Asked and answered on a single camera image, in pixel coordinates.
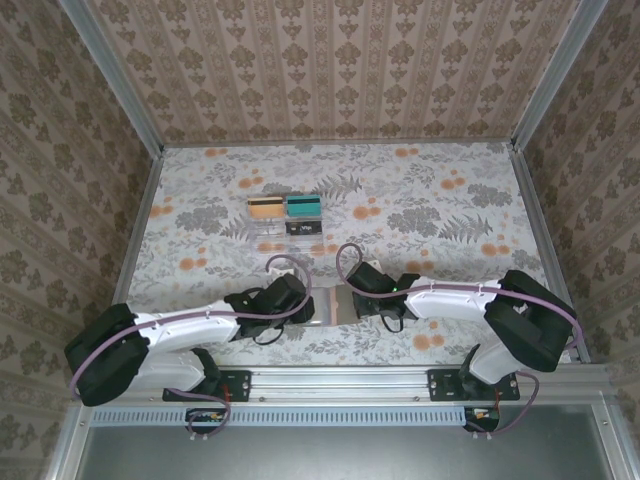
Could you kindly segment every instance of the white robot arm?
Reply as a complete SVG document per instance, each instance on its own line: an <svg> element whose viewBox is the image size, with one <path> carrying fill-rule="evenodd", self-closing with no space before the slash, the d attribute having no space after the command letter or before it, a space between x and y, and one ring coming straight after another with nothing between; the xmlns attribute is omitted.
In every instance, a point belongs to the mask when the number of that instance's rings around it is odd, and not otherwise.
<svg viewBox="0 0 640 480"><path fill-rule="evenodd" d="M471 399L483 389L493 392L492 385L523 367L555 370L571 334L571 325L557 313L497 295L496 291L544 299L575 315L569 306L520 271L509 271L500 280L481 284L444 284L416 274L404 274L396 282L362 262L350 272L347 281L360 292L353 293L357 315L379 314L392 332L386 319L399 320L401 327L405 319L430 317L488 323L496 335L474 347L459 370L461 388ZM408 288L411 293L403 295L402 291ZM125 304L113 305L65 348L74 374L83 370L77 382L79 396L85 405L95 406L127 390L173 388L212 395L220 371L208 351L198 346L255 340L266 329L282 331L288 323L307 323L314 316L315 307L313 298L305 302L306 295L302 282L287 273L266 289L230 294L206 307L181 312L132 313ZM298 306L299 311L283 316ZM251 314L278 318L243 318ZM125 330L131 333L90 358Z"/></svg>

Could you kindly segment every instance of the table surface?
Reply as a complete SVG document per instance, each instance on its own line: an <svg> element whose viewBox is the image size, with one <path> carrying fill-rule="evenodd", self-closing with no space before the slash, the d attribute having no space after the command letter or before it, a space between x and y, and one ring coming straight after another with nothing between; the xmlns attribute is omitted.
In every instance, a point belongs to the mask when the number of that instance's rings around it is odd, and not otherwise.
<svg viewBox="0 0 640 480"><path fill-rule="evenodd" d="M345 242L396 278L484 281L516 268L545 281L506 144L181 148L164 152L129 305L173 311L266 286L269 257L247 238L246 199L288 191L323 197L324 248L298 255L314 286L339 283L334 257ZM456 364L491 335L485 324L447 318L409 321L395 335L365 320L288 327L270 346L209 349L228 366Z"/></svg>

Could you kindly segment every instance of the wire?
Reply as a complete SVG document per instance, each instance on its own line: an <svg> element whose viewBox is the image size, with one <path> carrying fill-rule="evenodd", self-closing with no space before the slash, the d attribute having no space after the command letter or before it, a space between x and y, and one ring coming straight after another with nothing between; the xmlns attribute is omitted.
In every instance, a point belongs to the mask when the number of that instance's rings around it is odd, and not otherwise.
<svg viewBox="0 0 640 480"><path fill-rule="evenodd" d="M266 347L267 345L271 345L272 343L276 343L278 340L280 340L280 337L282 336L282 334L284 333L284 325L282 325L280 328L278 328L278 330L280 330L280 333L276 336L276 338L273 338L267 342L259 342L256 340L256 338L258 337L253 337L253 341L255 342L256 345L260 345L261 347Z"/></svg>
<svg viewBox="0 0 640 480"><path fill-rule="evenodd" d="M356 251L358 252L358 263L357 263L357 265L360 265L362 263L363 256L362 256L362 250L360 249L360 247L358 245L356 245L355 243L345 243L344 245L342 245L338 249L338 252L336 253L336 270L338 271L338 276L340 277L340 280L342 280L344 282L344 284L347 287L349 287L352 291L356 292L359 295L362 295L363 297L369 297L369 298L393 298L393 297L399 297L399 296L402 296L402 295L407 295L409 293L424 292L425 290L457 290L457 291L461 291L461 292L477 292L478 291L478 286L477 285L460 285L460 284L454 284L454 283L435 283L435 284L431 284L431 285L421 285L421 286L418 286L418 287L407 288L405 290L398 290L396 292L391 292L391 293L369 293L369 292L365 292L364 290L360 290L359 288L357 288L354 285L352 285L351 283L349 283L349 280L345 276L345 274L344 274L344 272L342 270L342 266L340 265L340 255L342 254L342 252L344 252L344 250L346 248L349 248L349 247L355 248ZM569 350L569 349L575 347L583 338L582 327L578 323L578 320L573 318L569 313L565 312L562 308L558 307L557 305L554 305L553 303L547 302L546 300L542 300L541 298L533 297L531 295L526 295L524 293L512 292L510 290L503 290L501 288L496 288L496 287L482 287L482 291L485 292L485 293L494 293L494 294L502 295L502 296L505 296L505 297L516 298L518 300L524 300L525 302L528 302L528 303L535 303L537 305L540 305L542 307L547 308L548 310L551 310L554 313L557 313L558 315L561 315L575 329L574 338L573 338L573 340L571 342L569 342L565 346L565 350Z"/></svg>
<svg viewBox="0 0 640 480"><path fill-rule="evenodd" d="M496 388L496 403L493 405L498 415L500 415L500 391Z"/></svg>
<svg viewBox="0 0 640 480"><path fill-rule="evenodd" d="M533 402L536 400L536 397L538 396L538 392L540 391L540 380L538 380L538 377L536 377L534 374L529 372L516 372L516 375L530 378L533 380L535 384L533 387L533 393L531 393L529 400L527 400L527 403L525 404L525 406L522 408L522 410L520 410L520 413L518 414L518 416L506 427L499 428L497 430L494 430L493 432L486 432L481 426L479 426L474 422L470 422L468 420L467 420L467 425L471 425L473 428L478 430L478 432L484 433L487 437L489 437L489 436L502 435L503 433L507 433L509 430L513 429L520 422L520 420L522 420L522 418L527 414L527 412L531 408L531 405L533 405Z"/></svg>
<svg viewBox="0 0 640 480"><path fill-rule="evenodd" d="M91 365L91 363L93 363L93 361L96 358L98 358L98 356L100 356L100 354L102 352L104 352L107 348L109 348L111 345L113 345L114 343L118 342L119 340L123 340L127 335L130 335L132 333L138 332L138 331L143 330L145 328L158 327L158 326L166 325L168 323L179 322L181 320L189 320L191 318L198 318L198 317L202 317L205 314L208 314L209 316L212 316L212 317L238 317L238 316L242 316L242 318L251 318L251 319L254 319L254 320L278 320L280 318L289 317L290 315L293 315L293 314L299 312L300 310L302 310L304 308L304 306L306 305L306 303L311 298L311 273L302 264L302 262L300 262L300 260L297 260L296 258L292 257L291 255L286 255L286 254L274 255L273 257L271 257L267 261L267 265L265 266L265 270L268 272L269 271L269 266L271 265L271 262L273 262L274 260L277 260L279 258L283 258L283 259L289 260L290 262L295 263L298 266L298 268L300 268L300 270L302 270L304 272L305 276L307 277L306 292L305 292L306 295L305 295L304 299L302 300L302 302L300 302L300 305L298 305L297 307L292 308L291 310L288 310L286 312L275 313L273 315L263 315L263 314L260 314L260 313L239 313L239 312L233 312L233 311L229 312L229 311L198 310L196 312L179 313L179 314L176 314L176 315L170 315L170 316L165 317L165 318L158 318L157 320L150 320L148 322L140 323L138 325L132 325L131 327L128 327L128 328L125 328L124 330L121 330L120 332L116 333L112 337L109 337L98 348L96 348L93 352L91 352L91 354L84 360L84 362L82 362L80 364L78 369L73 374L73 377L71 378L71 382L69 383L69 389L71 390L71 395L73 396L73 398L80 399L80 395L76 391L76 386L78 385L78 381L80 380L80 377L82 376L82 374L87 370L87 368L89 368L89 365Z"/></svg>
<svg viewBox="0 0 640 480"><path fill-rule="evenodd" d="M387 321L385 320L384 315L380 315L380 318L382 319L382 324L384 325L384 328L386 328L389 332L391 333L400 333L402 330L404 330L404 318L400 318L400 327L398 328L398 330L392 330L391 327L389 326L389 324L387 323Z"/></svg>
<svg viewBox="0 0 640 480"><path fill-rule="evenodd" d="M225 414L224 414L224 417L223 417L222 421L220 422L220 425L218 425L216 428L214 428L211 432L207 433L207 436L217 435L227 427L227 423L229 423L229 419L231 418L231 403L229 403L227 400L223 400L220 397L214 397L213 395L203 395L201 393L183 392L182 390L178 390L177 388L167 388L167 390L170 391L171 393L175 394L175 395L179 395L179 396L184 397L184 398L195 398L195 399L198 399L198 400L209 400L211 402L221 403L224 406ZM200 410L198 412L194 412L189 417L189 422L187 423L187 430L189 431L189 433L191 435L197 435L196 432L193 431L193 421L196 418L198 418L198 417L200 417L202 415L204 415L204 412L202 410Z"/></svg>

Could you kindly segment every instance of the transparent case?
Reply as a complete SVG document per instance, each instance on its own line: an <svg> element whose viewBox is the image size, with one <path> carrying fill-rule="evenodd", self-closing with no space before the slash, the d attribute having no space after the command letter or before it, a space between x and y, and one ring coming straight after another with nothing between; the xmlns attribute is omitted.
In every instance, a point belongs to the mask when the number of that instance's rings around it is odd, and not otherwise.
<svg viewBox="0 0 640 480"><path fill-rule="evenodd" d="M267 199L247 200L249 241L257 254L314 253L324 251L322 215L290 217L277 205L277 195ZM274 212L276 217L267 217Z"/></svg>

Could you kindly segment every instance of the aluminum frame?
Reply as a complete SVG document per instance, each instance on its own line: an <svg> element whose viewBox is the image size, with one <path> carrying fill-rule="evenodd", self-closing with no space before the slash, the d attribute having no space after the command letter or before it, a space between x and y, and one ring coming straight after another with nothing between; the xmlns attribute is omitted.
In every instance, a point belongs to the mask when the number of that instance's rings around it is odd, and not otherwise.
<svg viewBox="0 0 640 480"><path fill-rule="evenodd" d="M153 160L162 154L162 140L157 126L141 102L135 88L129 82L126 68L118 62L109 42L100 30L98 22L84 0L60 0L91 57L109 83L118 102L135 128L140 140Z"/></svg>
<svg viewBox="0 0 640 480"><path fill-rule="evenodd" d="M255 409L279 406L411 406L428 409L434 406L482 405L482 402L431 402L427 372L451 367L243 367L252 372L252 391L249 402L242 405ZM619 408L614 404L615 391L606 367L569 364L560 365L553 373L535 374L541 384L536 405L591 405L613 478L639 478L637 457ZM519 377L519 384L521 399L509 404L522 405L530 398L533 381ZM157 409L160 405L166 408L185 405L181 402L160 404L160 395L158 391L127 394L109 406L153 406ZM90 431L92 411L84 406L70 409L47 480L75 480Z"/></svg>
<svg viewBox="0 0 640 480"><path fill-rule="evenodd" d="M547 70L531 95L513 132L512 138L518 149L524 149L531 140L536 127L551 105L553 97L558 92L573 62L605 9L607 1L584 0L576 8Z"/></svg>
<svg viewBox="0 0 640 480"><path fill-rule="evenodd" d="M556 295L564 295L564 280L559 270L540 205L535 197L531 177L521 153L512 152L514 172L522 190L523 202L532 223L536 244L543 259L550 288ZM132 243L127 250L121 279L114 302L124 301L135 268L140 242L159 181L162 160L154 163L149 176L140 213L134 226ZM252 372L252 395L248 405L261 407L323 406L459 406L469 402L431 402L427 388L427 371L452 368L452 365L388 366L388 367L238 367ZM640 468L629 431L620 408L615 404L615 391L609 382L604 365L564 364L553 373L535 372L540 380L536 405L591 405L598 432L615 480L638 480ZM510 404L524 404L533 391L533 381L519 378L521 399ZM110 406L160 405L160 392L138 392L120 397ZM162 403L175 407L182 403ZM75 480L86 448L93 409L75 406L62 428L53 455L47 480Z"/></svg>

